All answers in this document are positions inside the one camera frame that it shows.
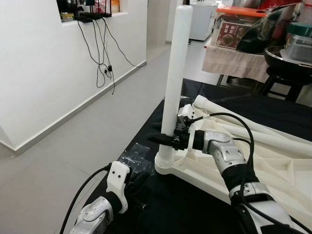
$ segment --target gray tiled floor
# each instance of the gray tiled floor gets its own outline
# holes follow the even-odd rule
[[[218,75],[201,71],[203,45],[189,46],[184,77],[216,84]],[[107,93],[21,156],[0,149],[1,234],[59,233],[80,185],[123,152],[164,98],[169,55],[168,49],[153,58],[114,95]],[[81,193],[68,228],[103,176]]]

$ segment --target orange container lid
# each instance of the orange container lid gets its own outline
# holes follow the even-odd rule
[[[217,12],[245,15],[245,16],[256,16],[256,17],[265,17],[267,13],[258,12],[257,9],[245,8],[239,6],[224,6],[217,8]]]

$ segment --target wall baseboard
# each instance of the wall baseboard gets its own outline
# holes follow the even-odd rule
[[[121,78],[119,78],[118,80],[115,81],[115,86],[117,86],[118,84],[120,84],[121,82],[123,82],[126,78],[128,78],[129,76],[131,76],[134,72],[136,72],[138,69],[140,69],[139,66],[143,66],[146,65],[147,61],[145,60],[144,62],[142,62],[141,64],[138,65],[138,67],[135,67],[134,69],[132,69],[131,71],[129,71],[128,73],[126,73],[125,75],[123,75]],[[17,156],[20,156],[21,154],[23,154],[24,152],[26,152],[27,150],[29,150],[31,147],[33,147],[35,144],[37,144],[38,142],[40,142],[42,139],[44,139],[46,136],[50,135],[53,131],[55,131],[57,128],[59,128],[60,126],[62,126],[63,124],[65,124],[67,121],[71,120],[73,117],[75,117],[77,114],[79,114],[81,111],[83,111],[84,109],[86,109],[88,106],[90,106],[92,103],[94,103],[95,101],[99,100],[102,96],[104,96],[107,92],[109,92],[110,90],[112,90],[114,87],[114,84],[111,84],[109,86],[107,86],[104,90],[102,90],[100,93],[98,93],[97,95],[95,95],[94,97],[92,97],[91,99],[89,99],[88,101],[86,101],[85,103],[81,104],[79,107],[77,107],[75,110],[73,110],[72,112],[70,112],[68,115],[66,115],[65,117],[63,117],[62,119],[60,119],[59,121],[57,121],[56,123],[54,123],[53,125],[51,125],[50,127],[46,128],[45,130],[43,130],[40,134],[36,135],[34,138],[32,138],[31,140],[29,140],[28,142],[26,142],[25,144],[19,146],[18,148],[12,149],[11,147],[3,144],[0,142],[0,146],[8,149],[9,151],[13,152],[14,154],[16,154]]]

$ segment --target black tablecloth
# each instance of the black tablecloth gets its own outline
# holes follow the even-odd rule
[[[192,103],[197,95],[225,107],[259,124],[312,141],[312,109],[284,100],[252,96],[222,87],[184,79],[180,106]],[[158,145],[146,134],[156,132],[153,122],[161,122],[162,101],[128,145],[135,143],[150,148],[145,159],[154,163]],[[106,190],[106,177],[94,190],[86,204]],[[174,175],[153,175],[145,183],[146,207],[142,212],[129,209],[116,215],[105,234],[240,234],[237,215],[230,205],[203,192]]]

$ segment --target black stool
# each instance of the black stool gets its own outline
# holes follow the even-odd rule
[[[287,101],[296,102],[302,87],[312,82],[312,77],[310,75],[294,74],[287,69],[283,70],[276,67],[268,67],[267,74],[270,77],[265,82],[264,87],[260,90],[259,94],[266,96],[270,93],[284,97]],[[290,86],[291,88],[288,91],[288,94],[285,95],[271,91],[271,88],[275,83]]]

